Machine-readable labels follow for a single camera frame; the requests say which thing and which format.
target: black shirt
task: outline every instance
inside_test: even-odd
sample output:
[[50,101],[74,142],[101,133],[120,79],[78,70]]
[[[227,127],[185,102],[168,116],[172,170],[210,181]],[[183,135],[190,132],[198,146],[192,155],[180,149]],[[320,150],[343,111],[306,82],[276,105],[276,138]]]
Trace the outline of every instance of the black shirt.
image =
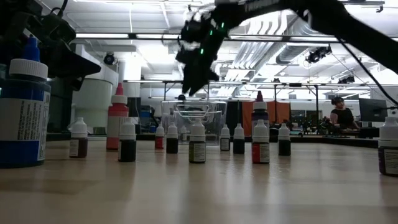
[[337,123],[340,125],[351,126],[354,122],[353,114],[348,108],[345,110],[334,109],[331,112],[337,114]]

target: bottle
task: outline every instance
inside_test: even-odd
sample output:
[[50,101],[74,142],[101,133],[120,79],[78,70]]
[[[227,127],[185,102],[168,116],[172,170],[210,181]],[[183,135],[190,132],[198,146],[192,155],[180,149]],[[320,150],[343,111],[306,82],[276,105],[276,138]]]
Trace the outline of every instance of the bottle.
[[395,117],[386,117],[380,127],[379,170],[383,175],[398,177],[398,123]]
[[118,84],[116,94],[112,96],[112,106],[108,110],[108,127],[106,133],[106,149],[118,150],[120,126],[129,116],[127,97],[123,95],[122,83]]
[[278,155],[290,156],[290,146],[290,129],[287,128],[286,124],[282,124],[278,134]]
[[253,143],[251,145],[254,164],[269,164],[269,135],[263,120],[258,120],[254,127]]
[[136,126],[132,118],[126,118],[121,125],[119,135],[119,162],[134,162],[136,160]]
[[261,91],[257,93],[257,99],[253,103],[253,112],[251,113],[251,133],[254,133],[254,127],[257,125],[258,120],[263,120],[267,129],[269,129],[269,118],[267,112],[267,103],[262,100]]
[[48,67],[37,39],[29,37],[22,58],[11,60],[0,95],[0,167],[41,165],[49,118]]
[[234,154],[244,154],[244,131],[241,123],[236,125],[234,131]]
[[189,139],[189,162],[205,163],[206,162],[206,135],[205,127],[202,125],[200,118],[195,121],[191,127],[191,136]]
[[181,141],[186,142],[187,141],[187,128],[185,126],[182,126],[180,132],[181,132]]
[[171,122],[170,126],[167,128],[166,153],[178,153],[178,131],[177,127],[174,125],[174,122]]
[[231,150],[231,136],[229,135],[229,128],[226,124],[224,124],[223,129],[221,129],[220,150],[221,151]]
[[83,118],[77,118],[77,121],[72,125],[69,144],[69,157],[85,158],[87,156],[87,149],[87,124],[85,124]]
[[164,128],[162,124],[159,124],[155,133],[155,150],[163,150],[164,144]]

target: wooden table surface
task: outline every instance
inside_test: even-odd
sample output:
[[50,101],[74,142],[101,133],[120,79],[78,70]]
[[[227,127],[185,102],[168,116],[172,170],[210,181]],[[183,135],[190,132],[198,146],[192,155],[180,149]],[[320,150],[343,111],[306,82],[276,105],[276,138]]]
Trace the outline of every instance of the wooden table surface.
[[246,155],[208,147],[206,164],[154,153],[138,142],[137,161],[120,163],[105,142],[69,159],[49,142],[45,164],[0,169],[0,223],[398,223],[398,179],[379,175],[377,150],[293,144],[291,157],[252,165]]

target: clear plastic container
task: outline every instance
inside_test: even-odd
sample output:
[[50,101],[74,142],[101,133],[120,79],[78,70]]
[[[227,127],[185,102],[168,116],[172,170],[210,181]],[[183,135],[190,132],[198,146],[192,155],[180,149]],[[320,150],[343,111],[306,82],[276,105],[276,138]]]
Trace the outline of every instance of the clear plastic container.
[[205,126],[207,145],[218,145],[221,129],[226,119],[226,102],[222,101],[163,101],[162,126],[168,127],[174,122],[178,133],[183,126],[187,129],[189,140],[191,126],[197,118]]

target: woman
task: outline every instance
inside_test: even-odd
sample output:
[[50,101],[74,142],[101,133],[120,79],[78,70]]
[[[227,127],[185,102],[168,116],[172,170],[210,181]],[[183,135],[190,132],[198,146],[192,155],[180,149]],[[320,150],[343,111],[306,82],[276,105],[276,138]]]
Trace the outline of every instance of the woman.
[[335,109],[330,113],[332,124],[339,124],[341,129],[359,129],[359,126],[354,122],[351,110],[345,107],[343,98],[336,97],[331,100],[331,104],[335,106]]

